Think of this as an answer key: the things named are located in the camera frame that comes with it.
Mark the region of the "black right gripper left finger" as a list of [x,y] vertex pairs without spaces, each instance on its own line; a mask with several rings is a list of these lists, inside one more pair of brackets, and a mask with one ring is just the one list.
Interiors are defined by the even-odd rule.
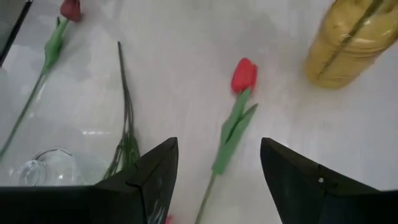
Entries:
[[178,140],[168,138],[95,185],[93,224],[166,224],[178,168]]

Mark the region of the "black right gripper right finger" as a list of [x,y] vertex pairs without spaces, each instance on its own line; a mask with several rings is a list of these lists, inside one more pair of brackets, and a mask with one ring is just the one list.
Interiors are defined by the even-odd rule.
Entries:
[[378,191],[262,138],[264,177],[283,224],[365,224]]

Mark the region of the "red blossom spray green stems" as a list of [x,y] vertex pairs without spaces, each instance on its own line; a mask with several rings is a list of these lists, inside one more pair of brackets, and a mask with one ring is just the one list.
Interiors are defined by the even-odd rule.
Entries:
[[122,136],[116,146],[113,159],[104,173],[103,180],[116,174],[119,170],[130,168],[140,157],[138,143],[134,134],[134,113],[131,95],[127,84],[127,77],[124,68],[123,51],[118,41],[118,58],[121,71],[121,83],[124,100],[124,118]]

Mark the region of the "clear glass vase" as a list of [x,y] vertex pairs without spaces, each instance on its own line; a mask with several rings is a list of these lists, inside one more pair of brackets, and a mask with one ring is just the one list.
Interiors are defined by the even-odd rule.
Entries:
[[24,162],[13,178],[25,187],[93,185],[106,169],[106,162],[99,157],[53,147]]

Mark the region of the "bright red tulip green stem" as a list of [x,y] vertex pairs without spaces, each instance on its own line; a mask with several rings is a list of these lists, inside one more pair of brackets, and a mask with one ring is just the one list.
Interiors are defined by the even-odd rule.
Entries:
[[221,127],[218,152],[211,168],[210,181],[201,201],[195,224],[200,224],[213,184],[219,175],[224,174],[246,128],[249,126],[251,118],[256,112],[257,103],[249,109],[245,108],[256,86],[256,81],[257,65],[246,57],[242,58],[238,62],[231,79],[231,90],[236,94],[236,101],[228,119]]

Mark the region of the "dark pink tulip green stem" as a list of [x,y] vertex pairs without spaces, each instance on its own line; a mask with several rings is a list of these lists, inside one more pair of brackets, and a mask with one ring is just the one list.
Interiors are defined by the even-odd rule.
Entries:
[[30,105],[36,97],[39,88],[45,82],[47,75],[50,73],[53,66],[56,64],[58,59],[60,58],[60,54],[62,52],[63,47],[63,34],[67,28],[67,25],[70,21],[72,22],[80,22],[82,18],[81,13],[81,2],[80,0],[63,0],[60,6],[60,14],[65,18],[61,20],[59,16],[57,16],[56,20],[56,28],[53,30],[52,35],[49,40],[46,41],[44,46],[44,64],[40,71],[40,75],[24,105],[21,113],[16,119],[16,122],[13,125],[13,128],[6,139],[2,149],[0,150],[0,162],[3,160],[9,146],[12,143],[12,140],[17,133],[17,130],[24,119],[25,114],[29,110]]

